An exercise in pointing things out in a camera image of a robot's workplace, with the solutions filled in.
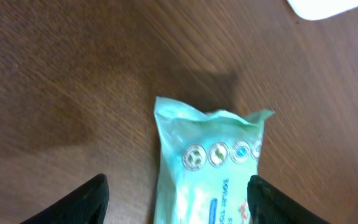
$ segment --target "wood grain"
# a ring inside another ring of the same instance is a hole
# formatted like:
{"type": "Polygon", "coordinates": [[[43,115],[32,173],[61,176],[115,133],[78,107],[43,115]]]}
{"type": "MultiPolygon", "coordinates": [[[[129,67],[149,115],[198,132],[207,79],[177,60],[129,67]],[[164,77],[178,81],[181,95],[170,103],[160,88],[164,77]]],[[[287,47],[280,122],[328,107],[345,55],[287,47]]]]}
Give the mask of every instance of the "wood grain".
{"type": "Polygon", "coordinates": [[[260,175],[358,223],[358,9],[304,21],[273,0],[0,1],[0,223],[100,172],[105,223],[151,222],[156,95],[275,110],[260,175]]]}

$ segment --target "wet wipes package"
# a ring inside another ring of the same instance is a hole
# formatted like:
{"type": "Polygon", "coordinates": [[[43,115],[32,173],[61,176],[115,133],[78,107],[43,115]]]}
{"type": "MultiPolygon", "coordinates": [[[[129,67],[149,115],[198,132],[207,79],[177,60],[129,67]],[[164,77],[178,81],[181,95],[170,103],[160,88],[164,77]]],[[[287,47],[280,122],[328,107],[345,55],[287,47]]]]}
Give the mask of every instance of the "wet wipes package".
{"type": "Polygon", "coordinates": [[[161,141],[154,223],[248,224],[247,184],[273,112],[202,113],[158,97],[154,115],[161,141]]]}

